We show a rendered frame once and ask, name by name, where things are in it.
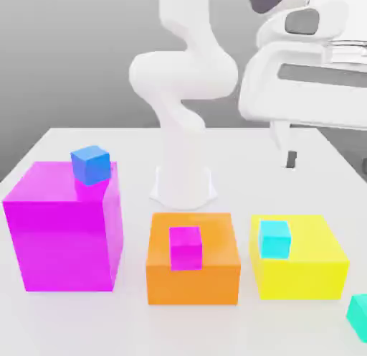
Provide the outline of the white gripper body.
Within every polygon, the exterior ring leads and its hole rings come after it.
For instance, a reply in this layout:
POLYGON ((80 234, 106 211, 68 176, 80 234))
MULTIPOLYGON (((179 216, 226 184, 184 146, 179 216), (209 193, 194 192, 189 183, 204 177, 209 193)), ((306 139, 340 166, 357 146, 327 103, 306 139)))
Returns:
POLYGON ((249 120, 367 130, 367 65, 326 65, 319 44, 269 43, 247 63, 239 111, 249 120))

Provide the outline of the small cyan cube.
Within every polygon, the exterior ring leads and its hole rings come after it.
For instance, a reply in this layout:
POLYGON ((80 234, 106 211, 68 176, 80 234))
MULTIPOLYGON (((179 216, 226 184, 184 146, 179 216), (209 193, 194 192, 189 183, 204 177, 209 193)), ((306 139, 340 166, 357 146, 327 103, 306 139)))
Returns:
POLYGON ((261 220, 258 234, 259 254, 266 259, 288 259, 292 234, 286 220, 261 220))

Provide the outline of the small magenta cube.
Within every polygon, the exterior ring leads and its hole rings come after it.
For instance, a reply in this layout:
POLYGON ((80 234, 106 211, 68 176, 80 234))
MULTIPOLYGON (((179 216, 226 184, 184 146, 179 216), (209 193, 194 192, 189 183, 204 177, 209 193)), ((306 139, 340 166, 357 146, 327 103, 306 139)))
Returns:
POLYGON ((199 226, 169 228, 172 271, 199 271, 203 265, 203 246, 199 226))

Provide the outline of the small teal cube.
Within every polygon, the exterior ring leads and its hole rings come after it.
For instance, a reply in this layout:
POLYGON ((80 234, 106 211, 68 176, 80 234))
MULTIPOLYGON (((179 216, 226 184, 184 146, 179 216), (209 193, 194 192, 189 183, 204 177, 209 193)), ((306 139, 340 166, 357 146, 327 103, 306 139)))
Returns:
POLYGON ((360 341, 367 343, 367 294, 352 295, 346 319, 360 341))

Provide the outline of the small blue cube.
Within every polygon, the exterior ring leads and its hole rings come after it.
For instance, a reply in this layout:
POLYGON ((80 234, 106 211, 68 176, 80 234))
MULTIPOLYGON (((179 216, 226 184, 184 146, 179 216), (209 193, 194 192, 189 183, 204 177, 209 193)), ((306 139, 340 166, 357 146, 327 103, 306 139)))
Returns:
POLYGON ((99 146, 86 146, 70 153, 75 179, 92 186, 111 177, 110 154, 99 146))

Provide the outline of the large yellow box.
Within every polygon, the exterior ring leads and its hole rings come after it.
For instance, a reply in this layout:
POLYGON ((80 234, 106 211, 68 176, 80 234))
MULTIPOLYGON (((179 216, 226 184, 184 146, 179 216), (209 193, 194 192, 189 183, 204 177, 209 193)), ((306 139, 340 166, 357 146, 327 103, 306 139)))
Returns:
POLYGON ((249 257, 261 299, 339 299, 350 261, 322 215, 253 215, 249 257), (286 221, 292 234, 287 259, 262 258, 259 228, 263 220, 286 221))

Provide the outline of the large orange box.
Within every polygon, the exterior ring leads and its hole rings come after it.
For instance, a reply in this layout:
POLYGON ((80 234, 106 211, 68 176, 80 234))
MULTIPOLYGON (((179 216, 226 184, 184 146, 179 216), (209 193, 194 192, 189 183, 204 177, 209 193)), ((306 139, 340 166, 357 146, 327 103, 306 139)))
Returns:
POLYGON ((157 212, 153 214, 146 260, 150 305, 238 302, 241 261, 228 212, 157 212), (203 244, 201 270, 172 271, 169 228, 198 226, 203 244))

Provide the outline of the large magenta box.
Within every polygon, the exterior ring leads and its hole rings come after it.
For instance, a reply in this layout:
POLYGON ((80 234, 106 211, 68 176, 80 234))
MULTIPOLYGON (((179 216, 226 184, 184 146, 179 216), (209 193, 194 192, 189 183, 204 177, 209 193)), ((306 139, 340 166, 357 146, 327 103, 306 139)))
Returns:
POLYGON ((87 187, 68 161, 37 161, 3 201, 27 291, 112 291, 123 251, 118 166, 87 187))

